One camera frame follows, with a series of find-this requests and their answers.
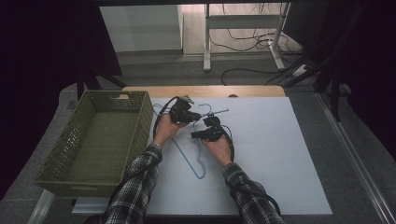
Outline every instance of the gray floor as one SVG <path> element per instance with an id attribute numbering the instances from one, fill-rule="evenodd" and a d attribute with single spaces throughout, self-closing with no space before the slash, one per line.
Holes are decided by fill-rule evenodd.
<path id="1" fill-rule="evenodd" d="M 119 54 L 119 61 L 124 75 L 120 79 L 130 86 L 221 85 L 219 78 L 226 69 L 276 69 L 268 53 L 216 55 L 209 73 L 203 71 L 202 57 L 186 57 L 174 52 L 122 53 Z M 229 85 L 263 85 L 273 76 L 239 71 L 228 74 L 225 81 Z M 284 218 L 287 223 L 382 223 L 313 92 L 314 81 L 315 77 L 311 77 L 285 89 L 285 92 L 291 100 L 333 215 Z M 100 82 L 106 89 L 117 88 L 102 79 Z M 73 112 L 68 109 L 70 102 L 76 100 L 75 86 L 61 92 L 52 123 L 18 179 L 0 202 L 1 223 L 26 223 L 29 219 L 42 192 L 40 187 L 33 184 L 33 179 Z M 347 98 L 340 99 L 340 117 L 367 170 L 384 194 L 389 207 L 395 211 L 395 160 L 354 114 L 347 104 Z M 85 217 L 71 215 L 72 201 L 70 198 L 56 198 L 46 223 L 82 223 Z"/>

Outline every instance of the plastic basket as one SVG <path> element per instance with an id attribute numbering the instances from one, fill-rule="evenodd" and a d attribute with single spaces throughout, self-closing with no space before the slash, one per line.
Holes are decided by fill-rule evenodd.
<path id="1" fill-rule="evenodd" d="M 109 197 L 146 149 L 146 91 L 86 91 L 35 183 L 57 196 Z"/>

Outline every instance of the shirt sleeve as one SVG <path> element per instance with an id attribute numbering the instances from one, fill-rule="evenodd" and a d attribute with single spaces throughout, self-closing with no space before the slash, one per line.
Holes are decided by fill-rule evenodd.
<path id="1" fill-rule="evenodd" d="M 148 145 L 136 158 L 126 176 L 131 178 L 114 196 L 101 217 L 101 223 L 143 223 L 151 192 L 157 183 L 158 163 L 163 159 L 161 147 Z"/>
<path id="2" fill-rule="evenodd" d="M 265 195 L 264 187 L 251 180 L 238 164 L 232 162 L 226 165 L 222 174 L 244 223 L 284 223 L 275 208 L 262 196 Z"/>

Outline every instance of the black curtain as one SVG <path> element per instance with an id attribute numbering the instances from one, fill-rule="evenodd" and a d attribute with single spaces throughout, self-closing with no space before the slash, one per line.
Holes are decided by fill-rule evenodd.
<path id="1" fill-rule="evenodd" d="M 121 71 L 99 7 L 2 3 L 0 29 L 3 198 L 50 124 L 60 91 L 78 72 Z"/>

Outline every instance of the right hand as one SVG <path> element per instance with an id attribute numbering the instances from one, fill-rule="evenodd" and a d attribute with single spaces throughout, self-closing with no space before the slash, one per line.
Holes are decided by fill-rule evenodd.
<path id="1" fill-rule="evenodd" d="M 210 154 L 219 162 L 220 165 L 226 166 L 231 163 L 231 150 L 227 138 L 222 135 L 216 142 L 209 142 L 202 139 L 202 144 L 209 148 Z"/>

